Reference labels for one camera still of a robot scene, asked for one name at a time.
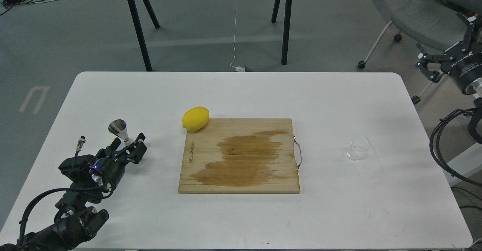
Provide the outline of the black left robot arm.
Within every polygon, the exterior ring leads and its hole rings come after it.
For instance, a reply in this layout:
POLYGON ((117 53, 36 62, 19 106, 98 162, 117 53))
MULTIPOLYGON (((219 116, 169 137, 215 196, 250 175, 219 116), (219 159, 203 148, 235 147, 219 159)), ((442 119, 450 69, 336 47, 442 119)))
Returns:
POLYGON ((107 210, 97 210, 94 204, 113 195, 129 163, 138 164, 147 151, 145 135, 139 133, 129 145, 119 149, 122 141, 114 141, 96 155, 79 155, 85 137, 78 139, 74 157, 59 165, 62 175, 71 180, 68 188, 45 191, 26 206, 19 222, 16 244, 1 246, 2 251, 69 251, 79 244, 92 240, 110 215, 107 210), (64 192, 55 204, 57 213, 52 225, 38 232, 26 233, 26 224, 34 207, 46 196, 64 192))

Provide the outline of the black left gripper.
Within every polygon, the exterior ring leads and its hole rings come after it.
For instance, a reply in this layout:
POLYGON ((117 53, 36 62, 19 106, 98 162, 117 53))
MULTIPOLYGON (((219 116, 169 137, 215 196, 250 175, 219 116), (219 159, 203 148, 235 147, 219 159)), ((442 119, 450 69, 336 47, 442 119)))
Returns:
POLYGON ((103 179, 107 180, 110 190, 117 189, 125 174, 127 163, 138 164, 143 159, 143 155, 147 151, 145 139, 146 136, 140 132, 134 143, 126 145, 119 151, 116 150, 122 143, 120 138, 115 138, 106 148, 98 150, 95 155, 94 168, 101 172, 103 179))

